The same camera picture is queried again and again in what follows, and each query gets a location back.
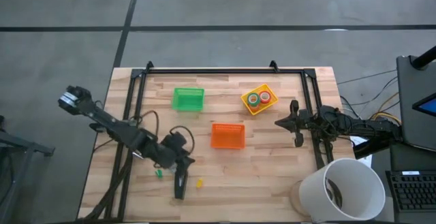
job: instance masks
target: black metal frame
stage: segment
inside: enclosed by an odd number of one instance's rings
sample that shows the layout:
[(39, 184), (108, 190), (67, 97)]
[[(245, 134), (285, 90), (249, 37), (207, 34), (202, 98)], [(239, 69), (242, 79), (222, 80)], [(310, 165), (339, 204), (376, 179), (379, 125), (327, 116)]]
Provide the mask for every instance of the black metal frame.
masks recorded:
[(0, 206), (0, 224), (9, 223), (13, 208), (18, 198), (18, 190), (24, 180), (27, 168), (31, 162), (33, 153), (42, 153), (45, 157), (51, 157), (55, 148), (43, 146), (36, 142), (28, 142), (22, 138), (0, 131), (0, 144), (6, 144), (8, 150), (22, 151), (25, 155), (14, 177), (9, 191), (6, 193), (5, 201)]
[[(135, 82), (138, 78), (140, 78), (140, 86), (138, 89), (138, 98), (136, 100), (135, 114), (134, 118), (138, 118), (140, 116), (141, 104), (144, 94), (145, 81), (147, 74), (298, 74), (302, 80), (302, 89), (305, 96), (305, 104), (310, 112), (313, 115), (313, 108), (311, 105), (311, 98), (309, 93), (309, 85), (307, 84), (307, 78), (311, 79), (313, 85), (313, 92), (315, 94), (315, 102), (317, 110), (322, 106), (320, 90), (318, 88), (317, 77), (315, 69), (310, 68), (302, 68), (302, 69), (279, 69), (275, 61), (271, 61), (269, 67), (264, 69), (254, 69), (254, 68), (185, 68), (185, 69), (153, 69), (154, 65), (149, 61), (145, 69), (133, 69), (131, 71), (129, 88), (127, 90), (127, 99), (124, 107), (123, 120), (129, 119), (129, 111), (131, 108), (131, 101), (134, 93)], [(320, 169), (325, 166), (324, 161), (322, 159), (322, 154), (320, 151), (320, 139), (318, 138), (316, 133), (312, 133), (312, 142), (314, 148), (314, 155), (317, 168)], [(121, 158), (123, 156), (123, 148), (122, 144), (118, 144), (116, 149), (115, 159), (114, 159), (114, 167), (112, 169), (112, 178), (111, 178), (111, 186), (114, 184), (114, 180), (119, 173), (119, 169), (121, 166)], [(331, 150), (327, 150), (327, 160), (331, 162), (333, 160), (333, 155)], [(132, 153), (129, 152), (127, 154), (126, 162), (131, 160)], [(110, 203), (106, 207), (104, 218), (98, 220), (87, 220), (86, 223), (101, 223), (102, 221), (106, 221), (107, 223), (113, 222), (122, 222), (124, 219), (125, 213), (125, 205), (127, 201), (127, 194), (129, 188), (129, 179), (130, 179), (130, 170), (126, 177), (123, 179), (123, 186), (121, 189), (121, 197), (119, 203), (119, 209), (116, 217), (112, 217), (112, 207), (113, 207), (113, 198), (110, 200)]]

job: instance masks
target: gray floor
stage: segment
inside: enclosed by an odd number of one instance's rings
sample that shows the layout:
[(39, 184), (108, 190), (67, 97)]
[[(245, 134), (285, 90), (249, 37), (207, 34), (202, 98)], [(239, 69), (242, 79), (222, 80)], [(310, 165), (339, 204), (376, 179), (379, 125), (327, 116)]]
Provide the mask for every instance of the gray floor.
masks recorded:
[[(130, 0), (0, 0), (0, 27), (122, 26)], [(436, 24), (436, 0), (138, 0), (132, 25)], [(104, 100), (121, 33), (0, 33), (0, 114), (10, 133), (56, 146), (35, 157), (15, 223), (76, 217), (95, 134), (57, 98), (69, 84)], [(434, 46), (436, 31), (130, 33), (122, 67), (333, 66), (338, 82), (395, 69), (395, 57)], [(352, 103), (395, 73), (339, 86)], [(362, 113), (397, 91), (391, 86)], [(399, 116), (399, 109), (391, 110)], [(374, 158), (381, 176), (388, 153)]]

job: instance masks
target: wooden table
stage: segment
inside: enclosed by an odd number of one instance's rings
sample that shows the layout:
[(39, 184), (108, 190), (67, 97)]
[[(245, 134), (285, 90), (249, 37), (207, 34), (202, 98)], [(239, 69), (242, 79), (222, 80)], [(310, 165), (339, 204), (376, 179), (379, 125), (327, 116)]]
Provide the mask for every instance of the wooden table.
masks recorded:
[[(322, 103), (341, 108), (333, 69), (315, 69)], [(130, 73), (131, 68), (116, 68), (112, 74), (105, 110), (117, 118), (123, 115)], [(279, 97), (279, 102), (252, 116), (240, 96), (264, 83)], [(205, 89), (202, 112), (177, 112), (171, 108), (174, 88), (181, 86)], [(196, 139), (192, 154), (196, 162), (189, 168), (185, 200), (180, 201), (174, 199), (174, 177), (168, 170), (163, 170), (163, 179), (158, 179), (151, 160), (135, 158), (125, 221), (307, 221), (291, 207), (289, 192), (295, 182), (316, 170), (310, 133), (303, 131), (305, 143), (295, 148), (294, 134), (274, 125), (275, 120), (289, 115), (291, 100), (297, 99), (300, 109), (305, 108), (301, 87), (300, 76), (294, 74), (147, 75), (142, 113), (155, 110), (159, 114), (160, 140), (175, 125), (190, 128)], [(316, 108), (313, 92), (311, 101)], [(211, 148), (214, 122), (244, 124), (245, 149)], [(155, 123), (154, 116), (148, 116), (142, 126), (154, 131)], [(189, 144), (189, 136), (180, 132)], [(101, 134), (95, 146), (107, 140), (108, 136)], [(79, 217), (86, 216), (106, 192), (115, 151), (113, 142), (94, 153)], [(334, 142), (333, 153), (335, 159), (354, 158), (346, 140)], [(199, 178), (203, 179), (203, 187), (197, 189)]]

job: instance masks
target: keyboard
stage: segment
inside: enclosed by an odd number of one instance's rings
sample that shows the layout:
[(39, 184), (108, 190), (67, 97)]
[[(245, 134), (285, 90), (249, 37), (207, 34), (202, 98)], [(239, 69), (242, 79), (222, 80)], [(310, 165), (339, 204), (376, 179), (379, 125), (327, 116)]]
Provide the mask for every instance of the keyboard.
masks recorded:
[(398, 212), (436, 212), (436, 171), (386, 172)]

